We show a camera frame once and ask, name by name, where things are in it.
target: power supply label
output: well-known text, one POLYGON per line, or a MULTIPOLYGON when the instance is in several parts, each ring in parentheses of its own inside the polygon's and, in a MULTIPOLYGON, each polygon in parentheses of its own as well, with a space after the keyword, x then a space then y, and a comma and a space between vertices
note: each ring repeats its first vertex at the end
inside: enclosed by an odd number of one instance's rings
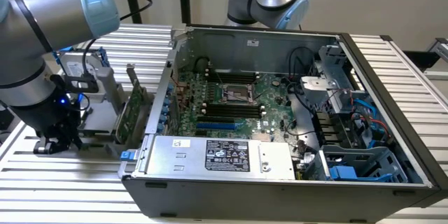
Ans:
POLYGON ((250 172, 248 142, 206 140, 205 169, 250 172))

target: beige wall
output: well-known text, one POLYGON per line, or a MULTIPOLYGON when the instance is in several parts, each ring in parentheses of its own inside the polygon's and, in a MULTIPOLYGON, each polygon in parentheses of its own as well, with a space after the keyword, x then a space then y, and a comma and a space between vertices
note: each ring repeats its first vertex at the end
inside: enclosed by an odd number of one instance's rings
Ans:
MULTIPOLYGON (((116 1, 120 13, 126 13, 126 0, 116 1)), ((194 23, 222 24, 226 0, 190 0, 190 4, 194 23)), ((425 49, 434 37, 448 37, 446 16, 446 0, 310 0, 302 28, 386 34, 401 48, 418 50, 425 49)), ((153 0, 144 22, 180 23, 178 0, 153 0)))

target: blue pcie slot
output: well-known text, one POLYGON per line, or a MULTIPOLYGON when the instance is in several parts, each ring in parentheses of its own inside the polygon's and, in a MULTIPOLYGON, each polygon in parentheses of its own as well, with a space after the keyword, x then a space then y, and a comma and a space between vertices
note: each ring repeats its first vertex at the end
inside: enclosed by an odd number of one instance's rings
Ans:
POLYGON ((234 123, 197 123, 197 129, 210 129, 210 130, 236 130, 234 123))

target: sticker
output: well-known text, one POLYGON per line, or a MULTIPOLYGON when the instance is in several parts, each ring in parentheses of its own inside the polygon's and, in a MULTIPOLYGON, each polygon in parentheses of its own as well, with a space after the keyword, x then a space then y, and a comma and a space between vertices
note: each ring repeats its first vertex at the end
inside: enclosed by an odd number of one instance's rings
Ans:
POLYGON ((189 148, 189 139, 173 139, 173 147, 189 148))
POLYGON ((246 41, 246 45, 249 47, 257 47, 260 45, 260 41, 257 41, 257 40, 248 40, 246 41))
POLYGON ((205 169, 250 172, 248 142, 206 140, 205 169))
MULTIPOLYGON (((82 64, 80 62, 69 61, 69 62, 66 62, 66 67, 68 67, 68 73, 69 73, 70 76, 80 77, 81 74, 84 73, 82 64)), ((92 67, 92 65, 85 64, 85 67, 86 67, 86 70, 90 73, 90 75, 93 75, 96 77, 96 72, 94 72, 94 68, 92 67)))

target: robotic arm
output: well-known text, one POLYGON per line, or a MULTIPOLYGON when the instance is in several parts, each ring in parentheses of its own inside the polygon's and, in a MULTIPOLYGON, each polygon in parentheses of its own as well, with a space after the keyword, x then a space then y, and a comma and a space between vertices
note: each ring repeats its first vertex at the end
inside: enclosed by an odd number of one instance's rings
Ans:
POLYGON ((0 100, 41 138, 34 153, 81 145, 78 104, 50 80, 41 55, 98 38, 118 25, 113 0, 0 0, 0 100))
POLYGON ((308 11, 308 0, 229 0, 229 26, 252 26, 257 22, 269 28, 294 29, 308 11))

